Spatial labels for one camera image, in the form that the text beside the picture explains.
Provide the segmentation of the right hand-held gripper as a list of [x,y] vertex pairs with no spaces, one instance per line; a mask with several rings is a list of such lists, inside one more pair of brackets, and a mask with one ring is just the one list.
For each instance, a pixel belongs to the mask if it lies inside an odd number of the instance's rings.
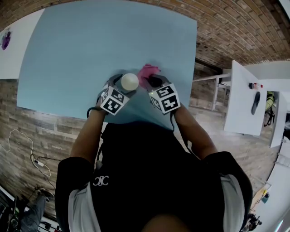
[[147,89],[163,86],[159,89],[149,92],[153,106],[157,107],[163,114],[167,114],[180,107],[179,96],[173,83],[162,75],[154,75],[145,78],[145,87]]

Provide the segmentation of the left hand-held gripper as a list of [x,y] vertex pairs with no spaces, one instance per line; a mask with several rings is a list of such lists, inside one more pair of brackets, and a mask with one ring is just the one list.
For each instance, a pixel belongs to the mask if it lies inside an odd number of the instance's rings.
[[107,113],[116,115],[136,94],[136,90],[122,92],[116,83],[122,78],[122,74],[116,74],[108,79],[97,97],[97,105]]

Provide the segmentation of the pink cloth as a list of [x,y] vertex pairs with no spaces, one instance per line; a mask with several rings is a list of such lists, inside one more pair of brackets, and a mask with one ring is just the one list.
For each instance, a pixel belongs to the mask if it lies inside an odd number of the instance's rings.
[[160,69],[157,66],[152,66],[150,64],[146,64],[137,74],[139,85],[146,89],[145,80],[149,78],[151,75],[155,75],[160,72]]

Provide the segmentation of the white ceramic mug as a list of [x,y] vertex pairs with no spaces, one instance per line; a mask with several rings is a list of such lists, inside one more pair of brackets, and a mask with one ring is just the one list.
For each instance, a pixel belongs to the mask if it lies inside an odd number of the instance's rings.
[[126,92],[135,91],[139,86],[139,79],[133,73],[124,74],[121,77],[121,87]]

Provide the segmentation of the person's right forearm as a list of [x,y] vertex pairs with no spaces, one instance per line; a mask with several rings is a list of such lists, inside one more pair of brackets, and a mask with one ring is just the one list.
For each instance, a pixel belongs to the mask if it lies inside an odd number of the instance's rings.
[[181,103],[175,111],[174,118],[185,143],[191,142],[191,151],[201,160],[218,150],[208,133],[193,118],[188,109]]

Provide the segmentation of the person's left forearm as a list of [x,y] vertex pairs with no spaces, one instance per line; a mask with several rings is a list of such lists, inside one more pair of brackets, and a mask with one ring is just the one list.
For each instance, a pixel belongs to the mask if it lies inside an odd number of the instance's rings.
[[71,157],[81,157],[91,164],[95,163],[105,115],[104,110],[90,111],[89,117],[72,146]]

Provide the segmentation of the black wristband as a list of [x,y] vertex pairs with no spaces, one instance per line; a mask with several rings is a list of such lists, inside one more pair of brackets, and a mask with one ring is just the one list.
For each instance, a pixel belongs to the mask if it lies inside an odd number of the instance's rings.
[[92,110],[95,110],[95,111],[101,111],[102,109],[99,108],[99,107],[96,107],[96,106],[94,106],[94,107],[90,107],[90,108],[87,110],[87,118],[89,118],[90,112],[91,112]]

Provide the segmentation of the light blue table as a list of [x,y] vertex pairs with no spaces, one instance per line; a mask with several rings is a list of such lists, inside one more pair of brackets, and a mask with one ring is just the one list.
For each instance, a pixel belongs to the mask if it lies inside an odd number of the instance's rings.
[[143,3],[86,0],[45,9],[22,62],[17,106],[86,119],[106,81],[150,64],[189,105],[197,22]]

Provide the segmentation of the white table with slanted legs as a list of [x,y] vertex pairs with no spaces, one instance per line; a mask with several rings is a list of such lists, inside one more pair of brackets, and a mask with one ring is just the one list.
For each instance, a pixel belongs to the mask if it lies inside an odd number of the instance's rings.
[[[214,80],[214,94],[211,103],[211,110],[216,106],[224,104],[217,101],[218,89],[229,90],[229,99],[226,109],[224,130],[233,133],[259,136],[261,134],[264,120],[267,90],[264,88],[254,90],[248,87],[251,82],[259,83],[259,80],[244,66],[237,61],[232,61],[232,68],[229,73],[201,77],[193,82]],[[256,92],[261,93],[260,102],[255,115],[251,114],[251,108]]]

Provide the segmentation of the long white table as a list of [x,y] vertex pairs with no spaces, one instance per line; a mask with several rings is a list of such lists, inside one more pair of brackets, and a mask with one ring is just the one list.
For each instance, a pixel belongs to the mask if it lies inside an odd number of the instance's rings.
[[[29,40],[45,9],[33,12],[7,26],[0,32],[0,79],[18,79]],[[2,37],[8,31],[11,39],[6,50],[2,50]]]

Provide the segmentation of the person's torso in black shirt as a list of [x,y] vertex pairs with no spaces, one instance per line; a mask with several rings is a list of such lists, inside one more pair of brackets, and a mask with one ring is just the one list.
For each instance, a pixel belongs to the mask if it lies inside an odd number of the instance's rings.
[[140,232],[158,215],[193,232],[240,232],[252,200],[249,178],[227,151],[199,160],[172,131],[108,124],[101,167],[69,157],[58,165],[55,211],[63,232]]

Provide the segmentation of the purple object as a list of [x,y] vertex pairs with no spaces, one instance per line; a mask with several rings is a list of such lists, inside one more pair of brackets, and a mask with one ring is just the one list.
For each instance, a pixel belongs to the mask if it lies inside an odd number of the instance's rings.
[[11,32],[8,31],[7,33],[5,33],[5,35],[2,37],[2,43],[1,43],[1,48],[2,50],[6,50],[6,48],[8,47],[9,43],[10,43],[10,39],[11,39]]

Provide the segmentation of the yellow-green bag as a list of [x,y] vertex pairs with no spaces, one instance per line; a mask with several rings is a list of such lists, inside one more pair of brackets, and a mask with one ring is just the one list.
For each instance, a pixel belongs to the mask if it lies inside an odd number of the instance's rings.
[[269,115],[269,119],[268,122],[264,124],[264,127],[271,125],[272,121],[275,120],[275,114],[272,109],[274,103],[275,103],[274,92],[267,91],[265,114]]

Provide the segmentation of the black metal rack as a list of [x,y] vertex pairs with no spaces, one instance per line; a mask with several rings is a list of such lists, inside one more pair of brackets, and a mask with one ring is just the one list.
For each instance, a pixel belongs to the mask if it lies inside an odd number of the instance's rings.
[[23,198],[9,196],[0,185],[0,232],[22,232],[25,204]]

